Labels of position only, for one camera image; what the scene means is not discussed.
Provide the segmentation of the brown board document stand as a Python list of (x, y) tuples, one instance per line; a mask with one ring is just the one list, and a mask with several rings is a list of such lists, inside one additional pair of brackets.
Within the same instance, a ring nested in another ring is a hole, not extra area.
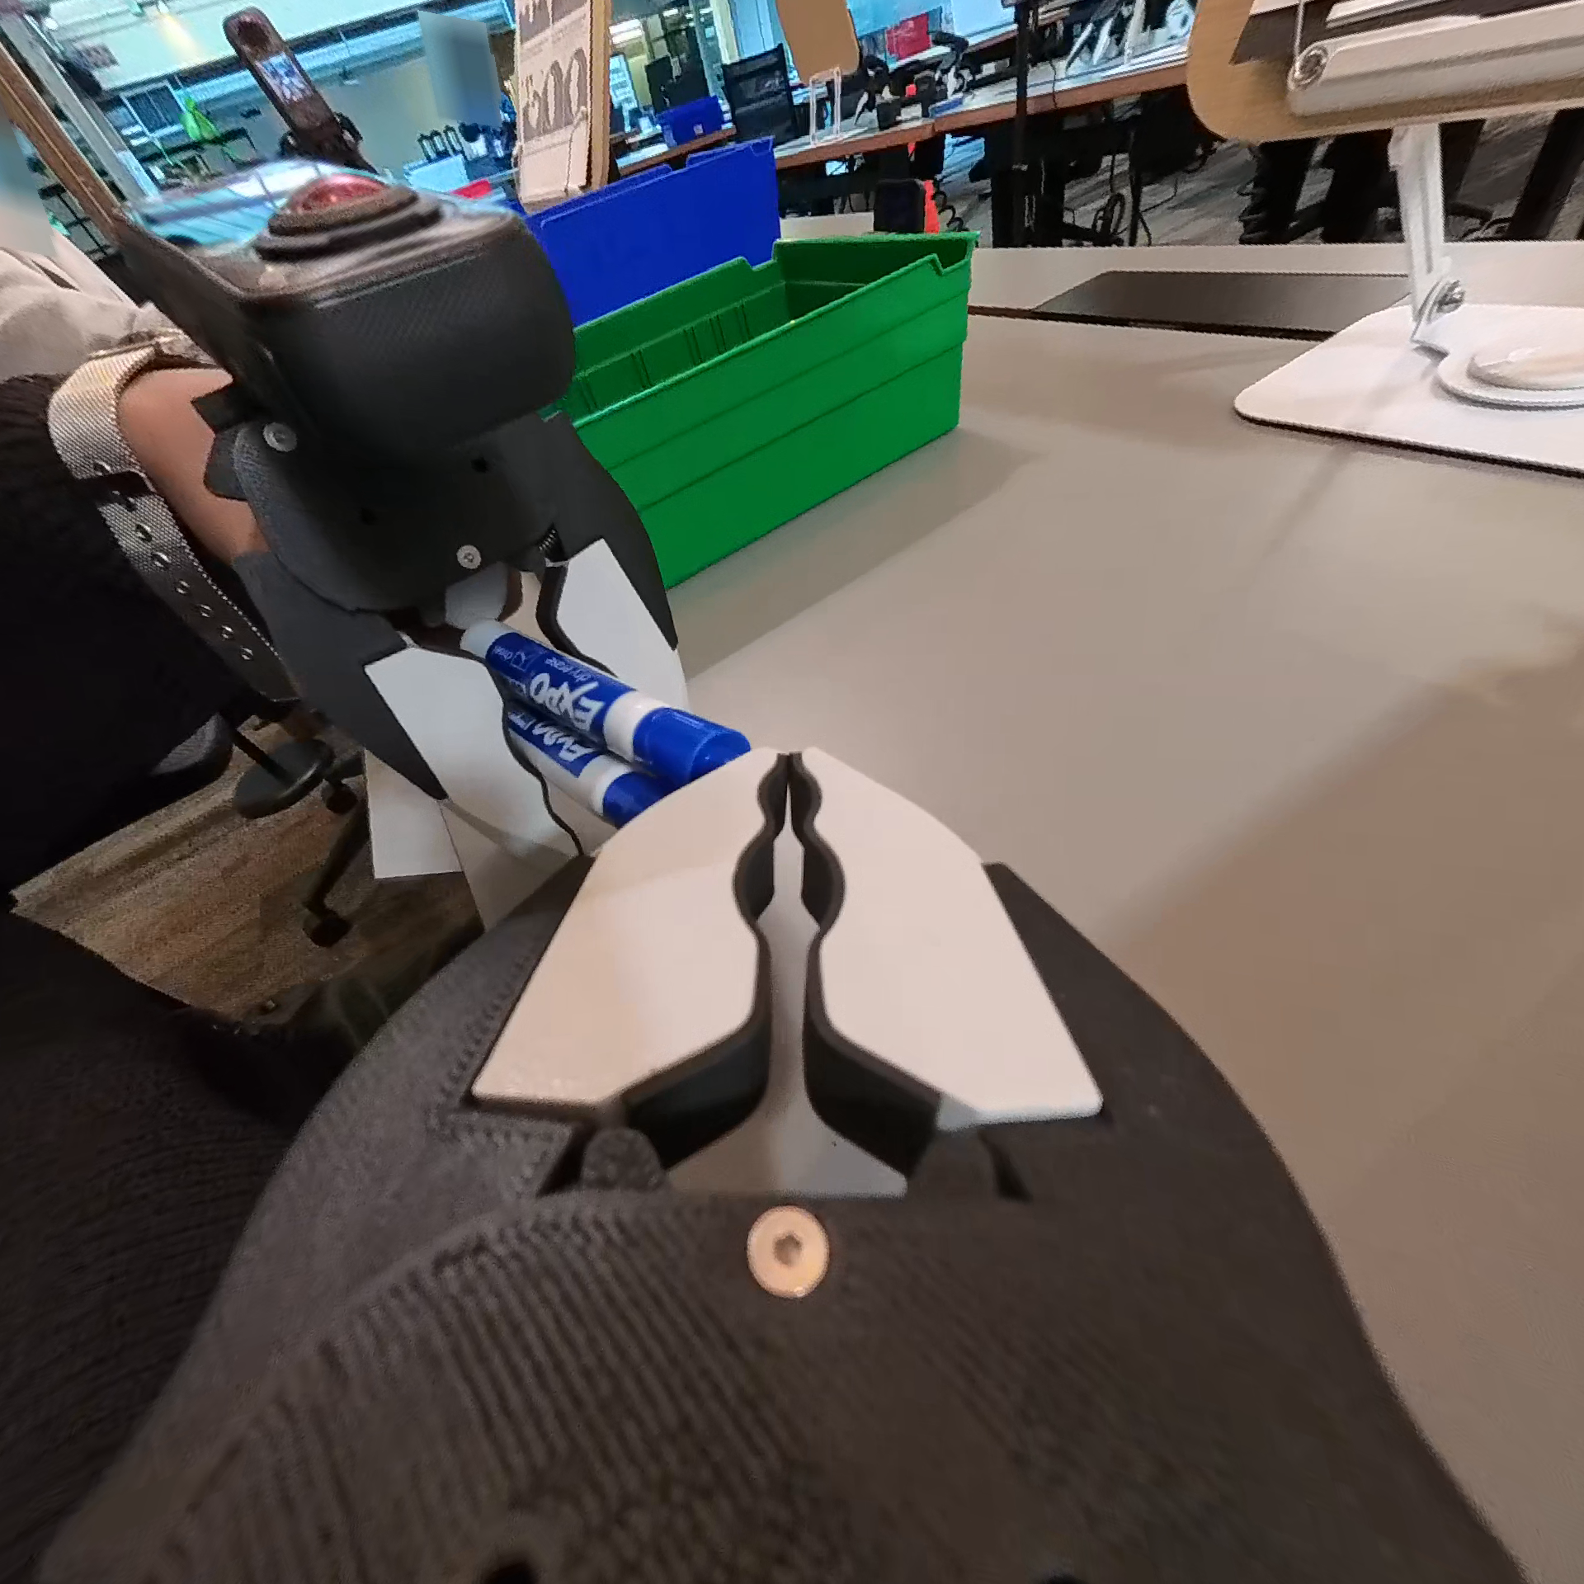
[(515, 182), (524, 213), (606, 186), (611, 3), (515, 3)]

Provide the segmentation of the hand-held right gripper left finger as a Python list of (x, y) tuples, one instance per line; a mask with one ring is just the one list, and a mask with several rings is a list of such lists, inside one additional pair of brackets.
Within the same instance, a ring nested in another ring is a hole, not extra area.
[(752, 754), (626, 824), (599, 851), (474, 1081), (474, 1103), (627, 1127), (680, 1166), (768, 1085), (781, 754)]

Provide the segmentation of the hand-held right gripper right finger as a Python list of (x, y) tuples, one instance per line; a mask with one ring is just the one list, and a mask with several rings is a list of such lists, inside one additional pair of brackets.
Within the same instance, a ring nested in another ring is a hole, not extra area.
[(1097, 1081), (977, 851), (820, 748), (793, 756), (817, 1119), (898, 1175), (942, 1135), (1094, 1119)]

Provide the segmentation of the black mesh office chair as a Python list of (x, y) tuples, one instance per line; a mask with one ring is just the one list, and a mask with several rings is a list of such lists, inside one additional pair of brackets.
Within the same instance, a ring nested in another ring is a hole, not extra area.
[(722, 93), (737, 145), (768, 138), (781, 146), (799, 136), (784, 45), (725, 63)]

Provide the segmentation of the green plastic bin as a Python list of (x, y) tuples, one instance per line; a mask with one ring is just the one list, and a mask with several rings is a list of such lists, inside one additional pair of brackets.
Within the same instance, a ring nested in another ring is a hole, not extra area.
[(977, 240), (777, 241), (577, 330), (556, 410), (667, 588), (957, 429)]

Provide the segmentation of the white document stand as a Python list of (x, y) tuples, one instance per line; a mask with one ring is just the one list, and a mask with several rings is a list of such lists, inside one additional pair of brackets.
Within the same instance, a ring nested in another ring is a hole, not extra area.
[(1198, 3), (1185, 84), (1241, 145), (1392, 136), (1403, 307), (1241, 392), (1240, 416), (1581, 477), (1581, 308), (1472, 297), (1441, 154), (1443, 124), (1581, 108), (1581, 3)]

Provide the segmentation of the grey desk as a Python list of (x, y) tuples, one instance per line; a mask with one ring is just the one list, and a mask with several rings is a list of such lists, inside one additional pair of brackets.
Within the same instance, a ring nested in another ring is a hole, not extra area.
[(694, 708), (1122, 965), (1581, 1582), (1581, 486), (1235, 416), (1294, 344), (1015, 317), (1074, 255), (971, 275), (959, 428), (672, 595)]

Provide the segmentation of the black tripod stand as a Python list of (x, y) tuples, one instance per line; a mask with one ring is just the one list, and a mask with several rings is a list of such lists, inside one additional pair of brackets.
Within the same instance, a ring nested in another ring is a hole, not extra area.
[(1023, 249), (1037, 240), (1041, 203), (1041, 164), (1034, 146), (1034, 108), (1031, 78), (1037, 46), (1041, 46), (1050, 24), (1043, 21), (1046, 3), (1014, 5), (1014, 141), (1009, 164), (1009, 244)]

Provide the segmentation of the blue dry erase marker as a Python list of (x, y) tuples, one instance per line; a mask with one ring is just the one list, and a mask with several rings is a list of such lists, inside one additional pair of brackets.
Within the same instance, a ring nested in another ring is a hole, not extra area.
[(614, 829), (672, 794), (654, 774), (527, 709), (505, 712), (505, 740), (527, 772)]
[(474, 623), (460, 642), (487, 663), (512, 708), (672, 786), (752, 754), (743, 732), (672, 708), (505, 623)]

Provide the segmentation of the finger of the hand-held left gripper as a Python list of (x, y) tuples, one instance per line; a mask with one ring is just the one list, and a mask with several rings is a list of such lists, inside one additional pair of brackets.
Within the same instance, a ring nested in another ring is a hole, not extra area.
[(516, 861), (583, 853), (542, 781), (507, 747), (505, 700), (484, 662), (395, 649), (362, 672), (372, 691), (362, 722), (371, 761)]
[(683, 663), (609, 545), (545, 565), (542, 637), (668, 708), (690, 708)]

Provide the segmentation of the silver wristwatch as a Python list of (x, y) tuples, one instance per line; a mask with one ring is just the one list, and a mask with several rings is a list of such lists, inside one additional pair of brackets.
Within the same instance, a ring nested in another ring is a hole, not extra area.
[(224, 662), (248, 691), (285, 714), (299, 705), (299, 691), (258, 610), (239, 579), (218, 570), (187, 538), (122, 432), (119, 402), (134, 378), (209, 366), (209, 356), (178, 330), (104, 348), (51, 393), (48, 437), (149, 595)]

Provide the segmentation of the large blue plastic bin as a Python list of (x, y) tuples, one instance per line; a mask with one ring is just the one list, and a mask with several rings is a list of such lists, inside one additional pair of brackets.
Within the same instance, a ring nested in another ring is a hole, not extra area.
[(583, 326), (736, 261), (762, 268), (781, 236), (775, 145), (692, 154), (524, 218)]

